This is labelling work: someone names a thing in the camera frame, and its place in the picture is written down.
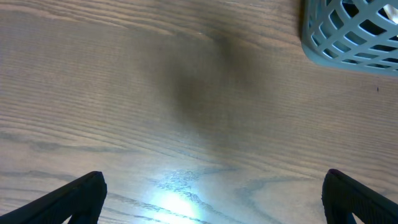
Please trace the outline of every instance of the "wood grain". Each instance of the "wood grain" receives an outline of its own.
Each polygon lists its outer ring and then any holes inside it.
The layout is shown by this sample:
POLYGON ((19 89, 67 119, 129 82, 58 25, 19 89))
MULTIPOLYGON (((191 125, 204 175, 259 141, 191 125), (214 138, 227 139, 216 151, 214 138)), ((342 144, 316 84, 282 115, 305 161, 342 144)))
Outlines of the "wood grain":
POLYGON ((398 202, 398 80, 310 62, 300 6, 0 0, 0 214, 92 170, 100 223, 325 223, 330 168, 398 202))

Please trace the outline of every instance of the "basket hole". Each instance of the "basket hole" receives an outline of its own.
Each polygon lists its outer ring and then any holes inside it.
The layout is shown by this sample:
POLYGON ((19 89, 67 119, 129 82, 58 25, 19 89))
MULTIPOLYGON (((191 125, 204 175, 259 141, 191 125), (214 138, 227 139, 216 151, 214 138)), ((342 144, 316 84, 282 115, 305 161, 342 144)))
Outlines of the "basket hole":
POLYGON ((361 45, 366 43, 366 40, 363 39, 362 37, 356 35, 354 32, 349 31, 345 37, 350 40, 352 43, 356 44, 356 45, 361 45))
POLYGON ((373 35, 380 35, 384 33, 386 30, 379 27, 378 25, 374 24, 371 22, 369 19, 366 19, 359 25, 362 29, 364 29, 366 32, 373 34, 373 35))
POLYGON ((392 63, 398 63, 398 59, 396 59, 396 58, 386 58, 386 59, 383 59, 383 61, 392 62, 392 63))
POLYGON ((359 61, 355 61, 355 60, 351 60, 351 59, 344 59, 344 60, 342 60, 342 62, 350 63, 350 64, 353 64, 353 65, 357 65, 357 64, 361 63, 359 61))
POLYGON ((367 53, 358 53, 355 56, 367 59, 374 59, 375 57, 378 57, 378 55, 367 54, 367 53))
POLYGON ((321 1, 319 1, 317 4, 317 9, 315 10, 315 20, 318 20, 321 14, 322 14, 322 3, 321 1))
POLYGON ((333 43, 333 46, 335 46, 337 49, 341 50, 342 52, 348 52, 351 50, 349 47, 345 46, 338 40, 333 43))
POLYGON ((380 65, 380 64, 375 64, 375 63, 369 64, 367 66, 368 67, 372 67, 372 68, 382 68, 382 69, 391 67, 391 66, 388 66, 388 65, 380 65))
POLYGON ((344 25, 336 10, 333 10, 333 12, 330 14, 330 20, 331 23, 336 27, 336 29, 340 29, 344 25))
POLYGON ((394 21, 392 18, 390 18, 388 15, 387 15, 387 12, 390 14, 390 15, 394 15, 394 14, 396 14, 396 8, 394 8, 394 6, 391 6, 390 4, 386 4, 384 7, 382 7, 380 10, 379 10, 379 15, 380 16, 382 16, 382 17, 384 17, 385 19, 387 19, 389 22, 392 22, 393 24, 396 24, 397 23, 397 19, 394 21))
POLYGON ((371 47, 371 49, 373 49, 373 50, 381 50, 381 51, 385 51, 385 52, 390 52, 392 50, 395 50, 396 47, 390 47, 390 46, 385 46, 385 45, 375 45, 375 46, 371 47))
POLYGON ((354 3, 344 3, 343 8, 347 12, 347 14, 352 18, 359 13, 358 8, 354 5, 354 3))
POLYGON ((332 29, 331 27, 325 25, 324 23, 320 26, 321 33, 325 36, 326 39, 328 39, 332 35, 332 29))
POLYGON ((390 40, 398 41, 398 36, 395 35, 395 36, 391 37, 390 40))
POLYGON ((315 44, 316 46, 319 46, 319 45, 322 44, 321 41, 320 41, 320 38, 317 37, 315 34, 311 35, 311 38, 312 38, 312 40, 313 40, 313 42, 314 42, 314 44, 315 44))
POLYGON ((313 19, 312 16, 310 16, 310 19, 308 20, 308 28, 311 28, 312 24, 313 24, 313 19))
POLYGON ((325 55, 327 55, 328 57, 330 57, 330 58, 337 58, 337 54, 335 54, 334 52, 332 52, 330 49, 325 49, 324 51, 323 51, 323 53, 325 54, 325 55))

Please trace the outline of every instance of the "black object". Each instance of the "black object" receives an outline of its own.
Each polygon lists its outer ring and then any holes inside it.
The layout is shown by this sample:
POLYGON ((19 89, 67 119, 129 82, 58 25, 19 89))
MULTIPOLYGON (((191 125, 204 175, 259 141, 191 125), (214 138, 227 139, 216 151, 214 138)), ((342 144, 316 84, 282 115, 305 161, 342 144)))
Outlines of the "black object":
POLYGON ((330 169, 322 187, 328 224, 398 223, 398 205, 344 173, 330 169))
POLYGON ((90 172, 43 197, 0 217, 1 224, 97 223, 106 197, 101 172, 90 172))

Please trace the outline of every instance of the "basket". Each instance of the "basket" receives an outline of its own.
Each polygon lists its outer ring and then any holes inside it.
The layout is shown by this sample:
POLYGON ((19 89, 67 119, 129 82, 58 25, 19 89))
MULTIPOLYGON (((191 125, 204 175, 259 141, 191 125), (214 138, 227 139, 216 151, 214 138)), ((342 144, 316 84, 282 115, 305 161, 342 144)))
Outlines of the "basket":
POLYGON ((398 76, 397 0, 305 0, 302 47, 315 63, 398 76))

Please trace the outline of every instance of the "wooden surface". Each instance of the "wooden surface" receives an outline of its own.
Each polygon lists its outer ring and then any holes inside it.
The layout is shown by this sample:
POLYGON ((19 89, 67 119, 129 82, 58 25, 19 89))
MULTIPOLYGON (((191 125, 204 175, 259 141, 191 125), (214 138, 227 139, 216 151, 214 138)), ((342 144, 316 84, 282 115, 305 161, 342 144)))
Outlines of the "wooden surface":
POLYGON ((297 0, 0 0, 0 214, 104 173, 100 223, 325 223, 398 202, 398 80, 314 65, 297 0))

